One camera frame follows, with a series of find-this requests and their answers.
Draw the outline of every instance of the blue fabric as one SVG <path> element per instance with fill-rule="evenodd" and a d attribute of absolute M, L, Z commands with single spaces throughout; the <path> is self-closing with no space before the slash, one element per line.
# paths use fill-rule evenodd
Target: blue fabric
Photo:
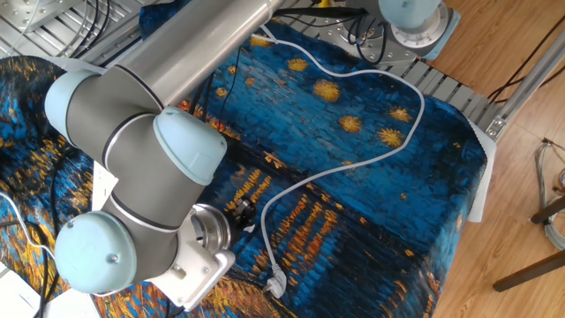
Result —
<path fill-rule="evenodd" d="M 152 7 L 159 12 L 152 23 L 162 23 L 159 17 L 172 16 L 178 7 Z M 142 17 L 152 17 L 152 8 L 144 8 Z M 289 27 L 276 23 L 268 27 L 277 37 L 312 52 L 330 70 L 369 68 Z M 27 78 L 21 65 L 32 62 L 38 75 Z M 384 154 L 397 145 L 383 136 L 403 140 L 418 114 L 418 96 L 402 83 L 373 74 L 330 78 L 299 51 L 262 42 L 244 44 L 235 89 L 222 112 L 235 63 L 234 53 L 216 70 L 208 105 L 208 123 L 226 125 L 224 132 L 231 137 L 214 181 L 200 196 L 201 202 L 218 208 L 229 210 L 237 198 L 248 197 L 261 210 L 274 195 L 307 176 Z M 6 191 L 10 191 L 6 186 L 24 184 L 43 189 L 49 178 L 41 176 L 48 175 L 64 140 L 58 141 L 61 137 L 52 129 L 42 128 L 42 98 L 53 77 L 63 72 L 31 57 L 5 59 L 0 65 L 0 113 L 5 118 L 0 186 Z M 14 86 L 14 80 L 26 84 Z M 17 115 L 7 117 L 10 113 Z M 49 148 L 53 140 L 59 143 Z M 44 148 L 49 161 L 38 164 L 34 153 Z M 90 163 L 84 155 L 73 157 L 57 179 L 57 203 L 64 218 L 89 210 Z M 185 315 L 431 316 L 485 164 L 486 156 L 466 118 L 446 103 L 426 97 L 425 114 L 405 150 L 379 163 L 317 180 L 271 208 L 267 230 L 275 257 L 289 278 L 280 301 L 267 299 L 256 286 L 270 276 L 257 226 L 234 247 L 237 262 L 230 276 Z M 33 171 L 34 166 L 37 174 L 18 174 Z M 44 190 L 16 196 L 30 220 L 50 228 Z M 0 216 L 11 217 L 7 205 L 0 205 Z M 5 243 L 2 247 L 9 265 L 24 273 L 23 262 L 17 265 L 26 256 Z M 33 276 L 26 279 L 34 285 Z M 97 300 L 105 316 L 137 317 L 144 312 L 159 316 L 164 311 L 162 295 L 151 284 L 136 284 L 122 294 L 107 303 Z"/>

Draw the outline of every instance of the electrical wire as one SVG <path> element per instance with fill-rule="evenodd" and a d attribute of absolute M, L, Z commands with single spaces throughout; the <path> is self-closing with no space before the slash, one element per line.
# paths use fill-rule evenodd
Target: electrical wire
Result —
<path fill-rule="evenodd" d="M 547 148 L 551 147 L 552 145 L 557 146 L 560 149 L 563 147 L 553 143 L 550 140 L 544 140 L 541 145 L 539 145 L 538 150 L 536 151 L 536 167 L 538 169 L 538 181 L 539 181 L 539 199 L 540 205 L 542 208 L 547 207 L 548 205 L 554 203 L 557 199 L 560 199 L 561 196 L 553 198 L 551 201 L 547 201 L 546 197 L 546 181 L 544 180 L 544 159 L 546 157 L 546 150 Z M 554 219 L 557 214 L 550 216 L 547 221 L 544 222 L 544 230 L 546 232 L 547 238 L 551 241 L 551 243 L 557 247 L 559 250 L 565 250 L 565 237 L 557 230 L 554 225 Z"/>
<path fill-rule="evenodd" d="M 198 85 L 198 88 L 196 88 L 196 92 L 192 97 L 191 106 L 188 109 L 189 114 L 194 115 L 194 112 L 196 111 L 196 104 L 200 100 L 200 97 L 202 96 L 202 92 L 204 91 L 205 86 L 206 86 L 206 81 L 204 80 L 200 83 L 200 85 Z"/>
<path fill-rule="evenodd" d="M 110 7 L 109 7 L 109 0 L 106 0 L 106 15 L 104 17 L 104 22 L 102 22 L 102 27 L 100 28 L 100 30 L 98 31 L 98 34 L 96 34 L 96 36 L 94 37 L 94 39 L 90 42 L 90 44 L 88 44 L 88 46 L 83 49 L 82 51 L 80 51 L 79 54 L 77 54 L 77 56 L 75 58 L 80 58 L 83 55 L 85 55 L 85 53 L 87 53 L 100 39 L 102 33 L 104 32 L 104 30 L 106 29 L 106 26 L 108 25 L 108 20 L 109 20 L 109 11 L 110 11 Z"/>
<path fill-rule="evenodd" d="M 350 17 L 358 17 L 361 15 L 367 15 L 365 9 L 358 8 L 344 8 L 344 7 L 332 7 L 332 8 L 287 8 L 279 9 L 275 11 L 273 17 L 280 17 L 282 15 L 297 14 L 306 15 L 318 18 L 331 18 L 331 19 L 344 19 Z"/>
<path fill-rule="evenodd" d="M 37 236 L 39 237 L 40 243 L 43 245 L 47 244 L 47 237 L 45 236 L 45 233 L 41 230 L 41 227 L 36 224 L 36 223 L 31 223 L 28 221 L 24 221 L 24 226 L 23 228 L 26 228 L 26 225 L 31 227 L 32 229 L 34 229 L 35 233 L 37 234 Z M 11 221 L 11 222 L 6 222 L 6 223 L 0 223 L 0 228 L 6 228 L 9 226 L 13 226 L 13 225 L 19 225 L 22 226 L 21 223 L 19 221 Z M 37 311 L 37 313 L 35 314 L 34 317 L 43 317 L 43 312 L 45 311 L 45 305 L 46 305 L 46 301 L 45 301 L 45 292 L 47 291 L 47 282 L 48 282 L 48 278 L 49 278 L 49 258 L 47 256 L 47 253 L 43 250 L 41 251 L 42 257 L 43 257 L 43 280 L 41 282 L 41 290 L 40 290 L 40 303 L 39 303 L 39 310 Z"/>
<path fill-rule="evenodd" d="M 218 124 L 222 123 L 223 110 L 226 108 L 226 102 L 228 102 L 228 98 L 230 98 L 231 92 L 233 91 L 233 87 L 236 85 L 237 69 L 239 68 L 239 56 L 240 55 L 241 55 L 241 46 L 237 50 L 236 71 L 233 73 L 233 80 L 231 81 L 230 91 L 226 95 L 226 99 L 223 100 L 222 108 L 220 109 L 220 116 L 218 117 Z"/>
<path fill-rule="evenodd" d="M 295 185 L 287 188 L 286 190 L 278 193 L 275 197 L 273 197 L 271 200 L 269 200 L 267 202 L 267 204 L 265 205 L 265 207 L 261 211 L 260 225 L 261 225 L 261 231 L 262 231 L 262 234 L 263 234 L 263 239 L 265 241 L 265 247 L 267 249 L 267 253 L 268 253 L 269 259 L 271 261 L 272 269 L 274 271 L 275 277 L 277 277 L 276 272 L 277 271 L 282 272 L 282 271 L 281 271 L 279 265 L 276 263 L 275 255 L 273 254 L 273 249 L 272 249 L 271 244 L 269 242 L 269 237 L 268 237 L 267 229 L 266 229 L 266 226 L 265 226 L 265 217 L 267 215 L 267 212 L 268 212 L 270 206 L 273 203 L 275 203 L 276 201 L 278 201 L 279 199 L 281 199 L 284 195 L 294 191 L 295 189 L 299 188 L 300 186 L 304 186 L 304 185 L 308 184 L 309 182 L 314 181 L 315 179 L 318 179 L 318 178 L 321 178 L 321 177 L 324 177 L 324 176 L 327 176 L 329 174 L 336 173 L 336 172 L 339 172 L 339 171 L 355 169 L 357 167 L 361 167 L 361 166 L 364 166 L 364 165 L 367 165 L 367 164 L 376 163 L 376 162 L 378 162 L 382 159 L 388 158 L 388 157 L 402 151 L 403 149 L 406 148 L 406 146 L 410 142 L 412 135 L 414 134 L 414 132 L 416 131 L 416 128 L 419 125 L 420 119 L 422 118 L 422 115 L 424 114 L 426 102 L 424 100 L 424 96 L 422 95 L 422 93 L 420 91 L 418 91 L 418 89 L 416 87 L 414 87 L 411 83 L 409 83 L 405 79 L 402 79 L 402 78 L 400 78 L 400 77 L 398 77 L 394 74 L 384 72 L 384 71 L 375 70 L 375 69 L 354 71 L 354 72 L 345 73 L 345 74 L 331 72 L 328 69 L 326 69 L 324 66 L 322 66 L 320 64 L 320 62 L 318 62 L 318 60 L 316 60 L 316 58 L 312 54 L 310 54 L 306 49 L 304 49 L 303 47 L 301 47 L 301 46 L 299 46 L 295 43 L 278 40 L 275 37 L 273 37 L 271 39 L 271 38 L 267 38 L 267 37 L 256 35 L 256 34 L 253 34 L 252 36 L 255 37 L 255 38 L 261 39 L 261 40 L 273 42 L 275 44 L 287 45 L 287 46 L 290 46 L 292 48 L 295 48 L 295 49 L 302 51 L 305 55 L 307 55 L 313 61 L 314 64 L 316 64 L 316 66 L 318 66 L 318 68 L 320 68 L 321 71 L 323 71 L 324 73 L 326 73 L 330 76 L 334 76 L 334 77 L 337 77 L 337 78 L 349 78 L 351 76 L 356 76 L 356 75 L 360 75 L 360 74 L 368 74 L 368 73 L 375 73 L 375 74 L 381 74 L 381 75 L 388 76 L 388 77 L 390 77 L 394 80 L 398 80 L 401 83 L 403 83 L 404 85 L 410 87 L 418 95 L 419 100 L 420 100 L 420 110 L 419 110 L 418 116 L 416 117 L 416 120 L 414 121 L 414 125 L 412 126 L 412 128 L 408 132 L 408 135 L 406 136 L 406 140 L 404 141 L 404 143 L 399 148 L 391 150 L 384 155 L 379 155 L 379 156 L 377 156 L 373 159 L 365 160 L 365 161 L 360 162 L 360 163 L 353 163 L 353 164 L 350 164 L 350 165 L 336 167 L 336 168 L 331 169 L 331 170 L 326 170 L 326 171 L 317 173 L 317 174 L 315 174 L 315 175 L 313 175 L 309 178 L 306 178 L 306 179 L 296 183 Z"/>
<path fill-rule="evenodd" d="M 16 203 L 14 202 L 14 200 L 12 200 L 11 197 L 3 191 L 0 191 L 0 196 L 3 197 L 4 199 L 6 199 L 8 201 L 8 203 L 10 203 L 11 209 L 16 214 L 16 217 L 18 218 L 19 224 L 21 225 L 21 227 L 24 231 L 24 234 L 26 235 L 26 239 L 27 239 L 27 242 L 29 243 L 29 245 L 31 245 L 35 248 L 40 248 L 40 249 L 45 250 L 49 254 L 49 256 L 51 256 L 55 260 L 55 255 L 53 254 L 53 252 L 51 251 L 51 249 L 48 246 L 45 246 L 44 244 L 37 244 L 32 240 L 31 236 L 29 235 L 29 232 L 27 231 L 27 227 L 25 226 L 24 219 L 21 216 L 21 212 L 19 212 L 19 208 L 16 205 Z"/>
<path fill-rule="evenodd" d="M 90 35 L 94 31 L 94 28 L 96 27 L 96 22 L 98 21 L 98 6 L 100 4 L 99 1 L 100 0 L 96 0 L 96 2 L 95 2 L 94 19 L 92 20 L 92 25 L 90 25 L 90 28 L 88 29 L 87 35 L 85 35 L 84 39 L 82 39 L 82 41 L 79 43 L 79 46 L 77 46 L 77 48 L 71 53 L 70 57 L 74 57 L 77 54 L 77 52 L 79 52 L 79 49 L 81 49 L 83 46 L 85 46 L 85 43 L 88 41 L 88 38 L 90 38 Z"/>
<path fill-rule="evenodd" d="M 59 158 L 53 165 L 51 171 L 51 182 L 49 183 L 49 211 L 51 213 L 51 219 L 53 222 L 53 233 L 55 234 L 54 235 L 55 238 L 57 238 L 59 234 L 59 228 L 58 228 L 59 216 L 57 213 L 57 206 L 56 206 L 55 180 L 57 178 L 57 173 L 63 168 L 64 160 L 68 158 L 70 155 L 73 155 L 77 151 L 78 150 L 76 148 L 71 146 L 65 148 L 61 156 L 59 156 Z M 47 296 L 45 298 L 46 302 L 49 301 L 51 296 L 53 296 L 53 293 L 55 292 L 58 283 L 59 283 L 59 273 L 56 271 L 55 276 L 53 277 L 53 282 L 49 287 L 49 292 L 47 293 Z"/>
<path fill-rule="evenodd" d="M 546 80 L 544 80 L 544 82 L 541 83 L 541 85 L 539 86 L 539 88 L 542 88 L 542 87 L 544 87 L 545 85 L 549 84 L 549 82 L 551 82 L 551 81 L 554 80 L 556 77 L 558 77 L 559 75 L 561 75 L 561 73 L 563 73 L 563 71 L 565 71 L 565 65 L 562 66 L 562 67 L 561 67 L 557 72 L 555 72 L 552 76 L 550 76 L 550 77 L 548 77 Z M 524 79 L 525 79 L 525 76 L 522 77 L 522 78 L 520 78 L 520 79 L 517 79 L 517 80 L 511 82 L 511 83 L 509 84 L 509 86 L 513 86 L 513 85 L 515 85 L 515 84 L 517 84 L 517 83 L 523 81 Z M 508 100 L 509 100 L 509 99 L 506 98 L 506 99 L 494 101 L 494 103 L 507 102 Z"/>
<path fill-rule="evenodd" d="M 307 26 L 309 26 L 309 27 L 330 27 L 330 26 L 335 26 L 335 25 L 341 24 L 341 23 L 343 23 L 343 22 L 348 22 L 348 21 L 351 21 L 351 20 L 353 20 L 353 19 L 357 19 L 357 18 L 358 18 L 358 17 L 351 17 L 351 18 L 343 19 L 343 20 L 340 20 L 340 21 L 332 22 L 332 23 L 315 25 L 315 24 L 313 24 L 313 23 L 309 23 L 309 22 L 303 21 L 303 20 L 301 20 L 300 18 L 293 17 L 293 16 L 290 16 L 290 15 L 281 15 L 281 17 L 283 17 L 283 18 L 289 18 L 289 19 L 294 19 L 296 22 L 300 22 L 300 23 L 302 23 L 302 24 L 304 24 L 304 25 L 307 25 Z"/>
<path fill-rule="evenodd" d="M 210 88 L 212 87 L 212 82 L 214 81 L 215 71 L 208 76 L 206 95 L 204 95 L 204 104 L 202 105 L 202 114 L 200 120 L 206 123 L 206 114 L 208 113 L 208 101 L 210 99 Z"/>
<path fill-rule="evenodd" d="M 32 17 L 29 19 L 29 22 L 27 23 L 26 28 L 19 34 L 18 39 L 16 39 L 16 41 L 6 51 L 6 54 L 4 54 L 4 57 L 2 57 L 2 58 L 8 57 L 10 55 L 10 53 L 16 48 L 16 45 L 18 45 L 19 41 L 24 37 L 24 34 L 27 33 L 29 26 L 31 26 L 32 22 L 34 22 L 35 14 L 37 13 L 37 10 L 39 9 L 40 2 L 41 2 L 41 0 L 37 0 L 37 4 L 35 4 L 35 7 L 34 7 L 34 13 L 32 14 Z"/>
<path fill-rule="evenodd" d="M 70 40 L 69 43 L 63 49 L 61 49 L 61 51 L 59 53 L 57 53 L 55 55 L 55 57 L 60 57 L 60 56 L 66 57 L 66 51 L 72 46 L 72 44 L 74 44 L 74 42 L 76 42 L 80 38 L 80 32 L 82 32 L 82 30 L 87 26 L 88 1 L 84 0 L 84 2 L 85 2 L 85 16 L 84 16 L 84 18 L 82 18 L 82 23 L 80 23 L 79 30 L 74 35 L 72 40 Z"/>
<path fill-rule="evenodd" d="M 385 56 L 385 52 L 387 51 L 387 38 L 388 38 L 388 32 L 387 32 L 387 23 L 382 21 L 381 23 L 379 23 L 379 27 L 382 28 L 382 44 L 380 46 L 380 54 L 379 57 L 377 57 L 376 61 L 372 62 L 371 60 L 369 60 L 368 58 L 366 58 L 365 54 L 363 54 L 363 51 L 361 50 L 361 45 L 365 44 L 366 39 L 368 37 L 369 31 L 371 31 L 371 27 L 373 26 L 373 23 L 376 21 L 376 19 L 373 19 L 373 21 L 369 24 L 369 27 L 366 29 L 365 31 L 365 35 L 363 36 L 363 41 L 361 41 L 361 25 L 363 24 L 363 21 L 365 20 L 366 16 L 362 16 L 357 18 L 355 21 L 353 21 L 353 23 L 351 23 L 351 26 L 347 32 L 347 42 L 350 45 L 355 45 L 355 48 L 357 50 L 357 53 L 359 54 L 359 56 L 366 61 L 369 64 L 372 65 L 377 65 L 382 61 L 382 58 Z M 355 41 L 353 41 L 351 39 L 351 36 L 353 35 L 353 32 L 355 32 Z"/>
<path fill-rule="evenodd" d="M 494 101 L 497 100 L 498 96 L 500 96 L 502 94 L 502 92 L 511 86 L 511 82 L 512 80 L 518 76 L 518 74 L 522 71 L 522 69 L 530 62 L 530 60 L 534 57 L 534 55 L 536 55 L 536 53 L 539 51 L 539 49 L 541 48 L 541 46 L 547 41 L 547 39 L 549 38 L 549 36 L 551 36 L 551 34 L 553 32 L 555 32 L 555 30 L 561 25 L 561 23 L 565 20 L 565 15 L 563 15 L 561 17 L 561 19 L 559 19 L 559 21 L 557 21 L 557 23 L 554 24 L 554 26 L 551 28 L 551 30 L 549 30 L 549 32 L 546 34 L 546 36 L 544 36 L 544 38 L 541 40 L 541 42 L 538 44 L 538 46 L 532 51 L 532 53 L 524 60 L 524 62 L 520 65 L 520 67 L 518 67 L 518 69 L 514 72 L 514 74 L 512 74 L 512 76 L 508 79 L 508 81 L 501 87 L 495 89 L 490 95 L 489 95 L 489 99 L 490 99 L 490 103 L 493 103 Z"/>

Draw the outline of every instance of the power cord plug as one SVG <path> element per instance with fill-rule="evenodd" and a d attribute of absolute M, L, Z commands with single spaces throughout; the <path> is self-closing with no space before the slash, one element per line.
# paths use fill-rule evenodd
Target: power cord plug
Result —
<path fill-rule="evenodd" d="M 277 299 L 281 298 L 286 290 L 286 275 L 278 264 L 273 264 L 273 277 L 267 280 L 265 292 L 271 292 Z"/>

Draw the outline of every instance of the black cable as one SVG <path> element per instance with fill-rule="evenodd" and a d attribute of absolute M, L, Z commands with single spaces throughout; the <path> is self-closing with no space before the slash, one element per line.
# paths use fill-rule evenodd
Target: black cable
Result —
<path fill-rule="evenodd" d="M 77 54 L 77 56 L 75 56 L 74 58 L 82 57 L 98 42 L 100 36 L 102 35 L 102 32 L 106 29 L 106 26 L 108 25 L 108 20 L 109 20 L 109 0 L 106 0 L 106 16 L 104 17 L 104 22 L 102 22 L 102 27 L 100 28 L 100 31 L 98 31 L 98 34 L 95 36 L 94 40 L 92 40 L 90 44 L 88 44 L 88 46 L 82 51 L 80 51 L 80 53 Z"/>
<path fill-rule="evenodd" d="M 367 15 L 365 9 L 358 8 L 343 8 L 343 7 L 333 7 L 333 8 L 287 8 L 279 9 L 273 13 L 273 17 L 280 17 L 282 15 L 297 14 L 306 15 L 318 18 L 350 18 L 358 17 L 361 15 Z"/>
<path fill-rule="evenodd" d="M 382 58 L 385 56 L 385 52 L 387 51 L 387 38 L 388 38 L 388 36 L 387 36 L 387 34 L 388 34 L 387 25 L 388 24 L 384 21 L 379 23 L 379 27 L 382 27 L 382 30 L 383 30 L 383 32 L 382 32 L 382 45 L 380 46 L 380 54 L 379 54 L 379 57 L 377 58 L 376 61 L 372 62 L 369 59 L 367 59 L 365 57 L 365 55 L 363 54 L 363 52 L 361 51 L 361 45 L 360 45 L 359 41 L 356 41 L 355 47 L 357 48 L 357 52 L 358 52 L 359 56 L 362 59 L 364 59 L 367 63 L 373 64 L 373 65 L 378 65 L 382 61 Z"/>
<path fill-rule="evenodd" d="M 165 318 L 168 318 L 170 313 L 170 300 L 169 297 L 165 298 L 167 299 L 167 306 L 165 307 Z"/>
<path fill-rule="evenodd" d="M 281 17 L 289 18 L 289 19 L 294 19 L 294 20 L 296 20 L 296 22 L 300 22 L 300 23 L 302 23 L 302 24 L 304 24 L 304 25 L 307 25 L 307 26 L 309 26 L 309 27 L 329 27 L 329 26 L 335 26 L 335 25 L 338 25 L 338 24 L 340 24 L 340 23 L 348 22 L 348 21 L 351 21 L 351 20 L 353 20 L 353 19 L 357 19 L 357 18 L 358 18 L 358 17 L 351 17 L 351 18 L 347 18 L 347 19 L 344 19 L 344 20 L 339 21 L 339 22 L 332 22 L 332 23 L 323 24 L 323 25 L 315 25 L 315 24 L 313 24 L 313 23 L 309 23 L 309 22 L 303 21 L 303 20 L 301 20 L 301 19 L 299 19 L 299 18 L 297 18 L 297 17 L 293 17 L 293 16 L 290 16 L 290 15 L 282 15 Z"/>
<path fill-rule="evenodd" d="M 67 148 L 63 149 L 61 152 L 61 156 L 56 160 L 53 164 L 53 168 L 51 169 L 51 182 L 49 184 L 49 210 L 51 212 L 51 218 L 53 219 L 53 230 L 55 232 L 55 238 L 59 234 L 59 215 L 57 214 L 56 208 L 56 193 L 55 193 L 55 179 L 57 178 L 57 173 L 63 168 L 64 160 L 75 153 L 77 151 L 76 148 L 68 146 Z"/>
<path fill-rule="evenodd" d="M 45 233 L 41 230 L 40 226 L 37 225 L 36 223 L 31 223 L 28 221 L 24 221 L 24 224 L 31 227 L 32 229 L 34 229 L 35 233 L 37 234 L 37 236 L 39 237 L 39 242 L 41 245 L 46 246 L 47 245 L 47 237 L 45 236 Z M 5 222 L 5 223 L 0 223 L 0 228 L 5 228 L 8 226 L 13 226 L 13 225 L 21 225 L 18 221 L 10 221 L 10 222 Z M 37 313 L 35 314 L 34 317 L 43 317 L 43 311 L 45 309 L 45 305 L 47 304 L 47 302 L 45 301 L 45 293 L 47 291 L 47 283 L 48 283 L 48 279 L 49 279 L 49 258 L 47 256 L 47 252 L 42 249 L 43 252 L 43 280 L 41 282 L 41 292 L 40 292 L 40 303 L 39 303 L 39 310 L 37 311 Z"/>
<path fill-rule="evenodd" d="M 236 85 L 236 77 L 237 77 L 237 70 L 239 69 L 239 56 L 240 55 L 241 55 L 241 47 L 239 47 L 239 49 L 237 49 L 236 71 L 233 73 L 233 81 L 231 82 L 230 91 L 226 95 L 226 99 L 223 100 L 222 108 L 220 109 L 220 116 L 218 117 L 218 124 L 219 124 L 218 127 L 222 123 L 223 110 L 226 108 L 226 102 L 228 101 L 228 98 L 230 98 L 231 92 L 233 91 L 233 87 Z"/>
<path fill-rule="evenodd" d="M 528 64 L 528 62 L 530 62 L 530 60 L 533 58 L 533 56 L 538 52 L 538 50 L 541 48 L 541 46 L 547 41 L 547 39 L 549 38 L 549 36 L 551 36 L 551 34 L 557 29 L 557 27 L 559 27 L 561 25 L 561 23 L 565 20 L 565 15 L 563 15 L 561 17 L 561 19 L 559 19 L 559 21 L 557 21 L 557 23 L 555 23 L 555 25 L 551 28 L 551 30 L 549 30 L 549 32 L 546 34 L 546 36 L 544 36 L 544 38 L 541 40 L 541 42 L 538 44 L 538 46 L 532 51 L 532 53 L 528 56 L 528 58 L 525 59 L 525 61 L 522 63 L 522 65 L 520 65 L 520 67 L 518 67 L 518 69 L 514 72 L 514 74 L 508 79 L 508 81 L 501 87 L 497 88 L 494 90 L 494 92 L 491 93 L 490 96 L 493 96 L 492 99 L 490 99 L 490 103 L 493 103 L 494 101 L 496 101 L 496 99 L 498 98 L 498 96 L 501 95 L 501 93 L 508 87 L 510 87 L 510 83 L 512 82 L 512 80 L 518 76 L 518 74 L 522 71 L 522 69 Z"/>
<path fill-rule="evenodd" d="M 371 31 L 371 27 L 373 26 L 373 24 L 376 21 L 377 21 L 377 19 L 373 19 L 373 21 L 371 21 L 371 23 L 369 23 L 369 27 L 365 31 L 365 36 L 363 37 L 363 42 L 360 44 L 361 46 L 363 46 L 363 44 L 365 44 L 365 42 L 367 42 L 367 39 L 369 38 L 369 31 Z"/>
<path fill-rule="evenodd" d="M 57 178 L 57 173 L 63 168 L 64 160 L 73 153 L 75 153 L 76 151 L 77 151 L 76 148 L 70 146 L 65 148 L 61 153 L 61 156 L 53 164 L 53 168 L 51 170 L 51 182 L 49 183 L 49 211 L 51 213 L 51 219 L 53 222 L 53 232 L 55 234 L 54 235 L 55 238 L 57 238 L 57 235 L 59 234 L 59 229 L 58 229 L 59 215 L 57 213 L 57 208 L 56 208 L 55 179 Z M 59 283 L 59 273 L 56 272 L 55 275 L 53 276 L 53 282 L 51 282 L 49 291 L 47 292 L 47 295 L 43 300 L 45 304 L 47 304 L 51 296 L 53 296 L 53 293 L 55 292 L 58 283 Z"/>
<path fill-rule="evenodd" d="M 208 76 L 208 84 L 206 86 L 206 95 L 204 96 L 204 104 L 202 105 L 202 116 L 200 117 L 200 120 L 206 123 L 206 114 L 208 113 L 208 100 L 210 98 L 210 88 L 212 87 L 212 82 L 214 81 L 214 74 L 215 71 L 212 72 L 212 74 L 210 74 L 210 76 Z"/>
<path fill-rule="evenodd" d="M 191 115 L 194 115 L 194 112 L 196 111 L 196 104 L 198 104 L 198 101 L 200 100 L 200 97 L 202 96 L 202 92 L 204 91 L 204 87 L 206 87 L 206 81 L 203 80 L 200 85 L 198 85 L 198 88 L 196 89 L 196 92 L 194 93 L 194 96 L 192 97 L 192 102 L 191 102 L 191 107 L 188 109 L 188 113 Z"/>
<path fill-rule="evenodd" d="M 549 82 L 551 82 L 552 80 L 555 80 L 555 78 L 557 78 L 559 75 L 561 75 L 561 73 L 563 73 L 563 71 L 565 71 L 565 65 L 562 66 L 557 72 L 555 72 L 554 75 L 552 75 L 552 76 L 548 77 L 546 80 L 544 80 L 544 82 L 541 83 L 541 85 L 539 86 L 539 88 L 542 88 L 542 87 L 544 87 L 545 85 L 549 84 Z M 512 83 L 509 84 L 509 86 L 512 86 L 512 85 L 515 85 L 515 84 L 521 82 L 522 80 L 524 80 L 524 78 L 525 78 L 525 77 L 522 77 L 521 79 L 517 79 L 517 80 L 513 81 Z M 505 98 L 505 99 L 502 99 L 502 100 L 494 101 L 494 103 L 507 102 L 508 100 L 509 100 L 508 98 Z"/>
<path fill-rule="evenodd" d="M 353 23 L 351 23 L 349 30 L 347 30 L 347 43 L 349 43 L 350 45 L 354 45 L 355 42 L 357 41 L 357 36 L 355 36 L 355 41 L 352 41 L 351 35 L 353 34 L 352 33 L 353 29 L 357 27 L 357 24 L 360 23 L 361 19 L 362 19 L 362 17 L 357 17 L 355 19 L 355 21 L 353 21 Z"/>
<path fill-rule="evenodd" d="M 92 32 L 94 31 L 94 28 L 96 27 L 96 21 L 98 20 L 98 5 L 99 5 L 99 0 L 96 0 L 96 6 L 94 7 L 94 9 L 95 9 L 94 20 L 92 21 L 92 25 L 88 29 L 88 32 L 87 32 L 87 35 L 85 35 L 85 38 L 82 39 L 79 46 L 71 53 L 71 55 L 69 57 L 73 57 L 77 53 L 77 51 L 79 51 L 79 49 L 85 44 L 85 42 L 88 41 L 90 34 L 92 34 Z"/>
<path fill-rule="evenodd" d="M 176 310 L 173 310 L 168 316 L 167 318 L 176 318 L 178 315 L 182 314 L 184 312 L 185 308 L 184 307 L 177 307 Z"/>

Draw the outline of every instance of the gray metal cylinder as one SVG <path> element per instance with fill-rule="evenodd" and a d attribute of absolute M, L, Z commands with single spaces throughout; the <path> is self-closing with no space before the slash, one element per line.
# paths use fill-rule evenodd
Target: gray metal cylinder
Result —
<path fill-rule="evenodd" d="M 175 230 L 204 186 L 190 180 L 163 151 L 153 120 L 153 114 L 131 119 L 114 136 L 105 161 L 119 178 L 114 194 L 136 217 L 157 228 Z"/>
<path fill-rule="evenodd" d="M 74 145 L 104 164 L 104 149 L 122 123 L 139 113 L 160 111 L 149 90 L 127 71 L 113 67 L 76 88 L 67 110 L 67 132 Z"/>
<path fill-rule="evenodd" d="M 133 282 L 159 276 L 170 268 L 177 256 L 177 234 L 148 229 L 128 218 L 124 208 L 123 202 L 117 201 L 116 195 L 112 194 L 102 211 L 120 220 L 132 237 L 138 264 Z"/>
<path fill-rule="evenodd" d="M 192 0 L 119 65 L 177 105 L 284 0 Z"/>

